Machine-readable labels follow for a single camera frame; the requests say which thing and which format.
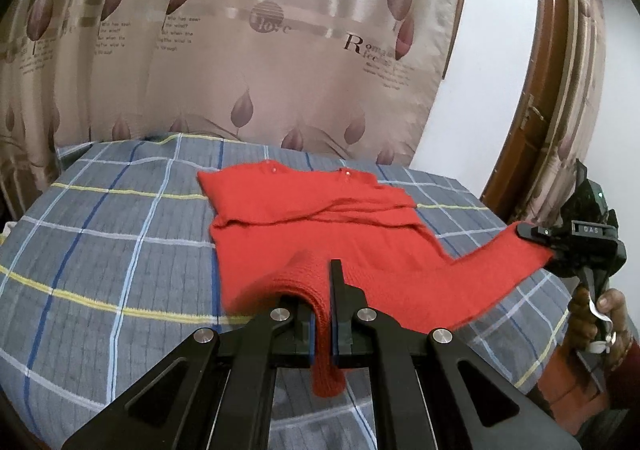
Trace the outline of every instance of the white wall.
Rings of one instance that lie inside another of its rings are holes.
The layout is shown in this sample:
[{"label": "white wall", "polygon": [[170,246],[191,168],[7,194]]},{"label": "white wall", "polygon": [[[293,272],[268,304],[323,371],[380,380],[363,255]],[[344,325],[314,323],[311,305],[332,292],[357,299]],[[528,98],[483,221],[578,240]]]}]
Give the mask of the white wall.
[{"label": "white wall", "polygon": [[602,100],[585,164],[620,222],[625,266],[611,279],[640,325],[640,14],[631,0],[602,0],[606,59]]},{"label": "white wall", "polygon": [[538,0],[465,0],[411,168],[456,178],[481,194],[520,99],[537,8]]}]

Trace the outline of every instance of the red sweater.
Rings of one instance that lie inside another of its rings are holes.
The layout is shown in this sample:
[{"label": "red sweater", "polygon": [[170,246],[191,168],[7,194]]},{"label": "red sweater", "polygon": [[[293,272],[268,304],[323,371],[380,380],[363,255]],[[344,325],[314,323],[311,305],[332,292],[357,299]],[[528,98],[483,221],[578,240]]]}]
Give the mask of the red sweater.
[{"label": "red sweater", "polygon": [[404,190],[351,169],[297,172],[265,161],[199,172],[198,179],[218,213],[210,232],[225,310],[255,311],[283,294],[309,302],[318,325],[319,396],[344,386],[329,357],[330,259],[342,260],[345,282],[363,289],[369,306],[427,333],[481,315],[552,254],[509,227],[453,260]]}]

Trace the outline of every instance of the door handle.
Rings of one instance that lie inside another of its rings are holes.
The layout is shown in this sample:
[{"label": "door handle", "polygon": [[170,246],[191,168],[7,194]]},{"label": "door handle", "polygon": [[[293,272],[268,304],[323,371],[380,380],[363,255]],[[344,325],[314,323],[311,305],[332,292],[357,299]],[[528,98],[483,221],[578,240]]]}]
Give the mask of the door handle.
[{"label": "door handle", "polygon": [[529,117],[531,117],[531,113],[540,118],[540,121],[546,122],[545,117],[540,113],[540,110],[534,105],[534,97],[533,94],[529,94],[529,100],[527,101],[527,108],[524,111],[524,115],[522,116],[522,122],[520,123],[520,129],[524,130],[525,126],[529,122]]}]

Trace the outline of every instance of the plaid bedsheet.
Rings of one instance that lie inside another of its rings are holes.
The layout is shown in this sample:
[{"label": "plaid bedsheet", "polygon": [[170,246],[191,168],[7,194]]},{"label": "plaid bedsheet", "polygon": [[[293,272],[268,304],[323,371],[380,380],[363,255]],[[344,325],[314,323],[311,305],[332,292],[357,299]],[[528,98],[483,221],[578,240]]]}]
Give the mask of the plaid bedsheet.
[{"label": "plaid bedsheet", "polygon": [[[197,170],[275,159],[292,168],[370,171],[401,187],[452,256],[504,225],[457,181],[403,167],[171,135],[95,144],[29,209],[0,248],[0,385],[52,448],[201,325],[226,331]],[[564,334],[564,285],[537,271],[458,334],[527,392]],[[278,373],[271,449],[376,447],[366,370],[336,398],[305,370]]]}]

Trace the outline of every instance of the metal screw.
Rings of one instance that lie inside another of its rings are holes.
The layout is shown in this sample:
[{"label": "metal screw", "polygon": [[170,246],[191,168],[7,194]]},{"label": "metal screw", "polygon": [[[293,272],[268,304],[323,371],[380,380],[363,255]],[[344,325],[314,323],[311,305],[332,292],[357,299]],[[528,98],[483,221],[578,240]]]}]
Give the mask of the metal screw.
[{"label": "metal screw", "polygon": [[446,329],[436,329],[433,332],[433,339],[439,344],[448,344],[453,339],[453,335]]},{"label": "metal screw", "polygon": [[378,313],[368,307],[364,307],[358,311],[358,318],[363,322],[375,320],[376,316],[378,316]]},{"label": "metal screw", "polygon": [[276,322],[284,322],[287,318],[289,318],[289,310],[285,309],[284,307],[276,307],[273,311],[271,311],[270,317]]},{"label": "metal screw", "polygon": [[193,339],[197,341],[199,344],[206,344],[213,340],[215,336],[215,332],[213,329],[209,329],[208,327],[201,327],[193,334]]}]

